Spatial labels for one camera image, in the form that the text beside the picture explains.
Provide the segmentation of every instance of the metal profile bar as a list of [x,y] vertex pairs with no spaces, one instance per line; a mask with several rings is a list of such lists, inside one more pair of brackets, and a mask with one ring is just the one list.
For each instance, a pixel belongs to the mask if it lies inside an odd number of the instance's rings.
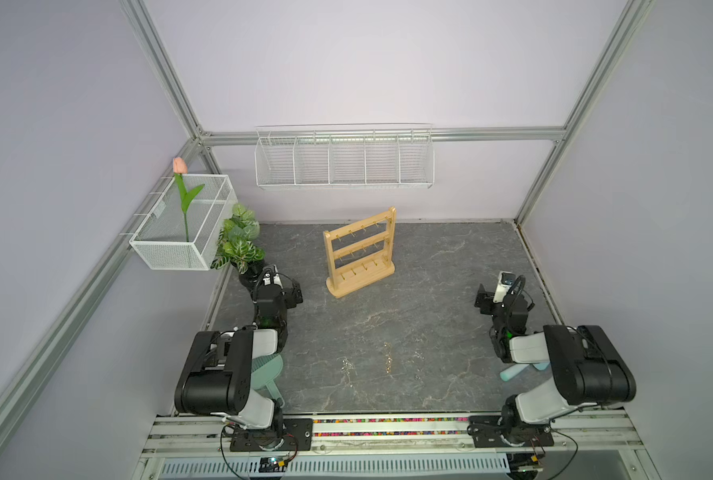
[[212,148],[205,146],[201,141],[199,142],[199,146],[202,149],[201,154],[204,166],[208,168],[211,174],[222,174],[223,172],[220,170],[220,166],[217,164],[217,160],[212,153]]
[[[198,148],[197,140],[189,140],[178,152],[178,156],[190,162],[194,159]],[[173,176],[170,165],[158,179],[152,191],[162,191]],[[134,232],[145,214],[158,200],[156,195],[146,195],[143,203],[131,215],[130,220],[121,230],[123,234]],[[7,446],[10,437],[28,414],[39,394],[58,369],[74,341],[82,332],[108,288],[121,272],[129,258],[132,247],[129,236],[117,235],[108,247],[101,260],[84,280],[78,291],[70,299],[63,312],[54,321],[50,329],[0,395],[0,454]]]
[[[365,130],[342,130],[327,132],[333,136],[364,136]],[[407,133],[417,135],[417,130],[387,130],[381,134]],[[480,141],[480,140],[561,140],[566,130],[564,127],[514,127],[514,128],[434,128],[431,131],[433,141]],[[275,131],[280,137],[305,137],[301,131]],[[255,145],[258,134],[254,131],[236,131],[223,133],[207,133],[202,137],[204,145],[209,147],[220,145]]]
[[[312,450],[301,452],[302,457],[327,454],[358,456],[396,453],[476,453],[489,449],[474,449],[472,438],[466,434],[467,418],[474,413],[433,412],[416,414],[324,414],[287,416],[287,418],[314,418]],[[347,419],[348,422],[322,422],[323,420]],[[222,423],[219,418],[208,416],[159,417],[154,421],[141,458],[220,458],[217,432]],[[559,418],[553,426],[568,432],[581,450],[644,450],[641,438],[624,410],[589,409],[574,412]],[[434,432],[443,431],[444,435]],[[354,432],[377,432],[379,435],[359,436],[354,441]],[[391,432],[391,435],[380,435]],[[556,444],[546,447],[548,451],[569,451],[574,444],[567,442],[558,433]],[[532,452],[532,447],[497,447],[498,452]],[[246,457],[248,454],[225,452],[229,457]],[[249,454],[264,456],[263,452]]]
[[629,0],[623,9],[623,13],[615,25],[615,29],[610,35],[607,44],[604,46],[601,57],[591,73],[591,77],[586,82],[586,86],[580,98],[575,103],[564,129],[567,131],[563,139],[556,139],[556,144],[551,149],[540,172],[524,198],[524,203],[516,216],[516,224],[522,225],[532,208],[537,203],[543,188],[551,179],[551,174],[567,152],[567,147],[574,140],[575,135],[580,130],[583,121],[603,90],[604,85],[610,78],[615,66],[620,61],[620,57],[629,45],[631,38],[639,29],[655,0]]
[[203,133],[202,128],[188,102],[183,86],[175,74],[172,62],[164,51],[144,0],[120,0],[120,3],[124,13],[128,16],[135,36],[138,37],[140,46],[148,57],[151,68],[159,78],[159,82],[161,82],[162,88],[167,93],[170,103],[175,109],[175,113],[178,114],[178,118],[186,129],[188,136],[198,138]]

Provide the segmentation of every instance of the pink tulip flower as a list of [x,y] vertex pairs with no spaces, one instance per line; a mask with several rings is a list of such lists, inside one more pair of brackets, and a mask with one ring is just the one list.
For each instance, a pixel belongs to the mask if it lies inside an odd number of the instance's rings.
[[180,157],[173,158],[172,171],[176,174],[187,174],[188,167],[186,166],[186,162],[184,162],[183,159]]

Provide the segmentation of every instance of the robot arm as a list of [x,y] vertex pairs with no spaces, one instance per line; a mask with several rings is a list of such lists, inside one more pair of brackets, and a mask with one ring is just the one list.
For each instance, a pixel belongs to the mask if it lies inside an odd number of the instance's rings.
[[276,335],[248,327],[198,332],[175,389],[175,408],[226,417],[246,428],[270,427],[278,407],[250,388],[250,375],[254,358],[276,351]]
[[250,293],[253,325],[194,337],[175,389],[179,412],[220,416],[245,429],[283,435],[281,408],[250,388],[252,360],[284,348],[287,309],[303,302],[300,284],[290,279],[292,286],[283,288],[280,275],[275,265],[261,272]]
[[477,446],[498,440],[520,446],[536,437],[553,445],[547,435],[552,419],[585,406],[629,402],[636,395],[631,371],[601,327],[545,325],[542,332],[526,335],[534,304],[527,304],[523,291],[524,276],[501,272],[495,292],[479,286],[475,306],[492,316],[490,339],[503,362],[550,362],[553,378],[508,397],[500,417],[471,417],[468,433]]
[[511,339],[511,354],[534,362],[551,362],[553,378],[515,396],[510,404],[521,422],[542,425],[552,418],[585,406],[629,402],[636,395],[636,382],[620,354],[596,325],[577,329],[545,325],[543,332]]

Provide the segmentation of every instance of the green dustpan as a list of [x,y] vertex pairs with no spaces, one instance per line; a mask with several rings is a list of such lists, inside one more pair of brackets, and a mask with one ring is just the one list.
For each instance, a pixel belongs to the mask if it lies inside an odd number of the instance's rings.
[[284,367],[284,362],[278,353],[259,356],[253,360],[253,375],[250,377],[250,387],[253,390],[265,388],[271,398],[279,402],[280,407],[284,407],[284,398],[276,388],[274,379],[282,372],[282,367]]

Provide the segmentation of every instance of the white wall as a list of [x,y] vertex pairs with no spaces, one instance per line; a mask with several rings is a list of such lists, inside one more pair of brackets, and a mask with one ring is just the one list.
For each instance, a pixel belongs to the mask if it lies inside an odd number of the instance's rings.
[[135,254],[0,457],[0,480],[128,480],[208,308],[217,274]]
[[0,2],[0,392],[185,139],[118,2]]
[[[149,0],[205,130],[275,124],[562,125],[625,0]],[[436,145],[430,190],[265,192],[253,149],[216,148],[265,221],[513,218],[547,141]]]
[[150,0],[210,131],[562,125],[625,0]]
[[256,186],[255,147],[216,147],[240,200],[262,221],[358,220],[396,206],[400,220],[514,218],[550,140],[438,142],[431,188],[266,191]]
[[655,5],[524,230],[633,371],[660,475],[713,478],[713,0]]

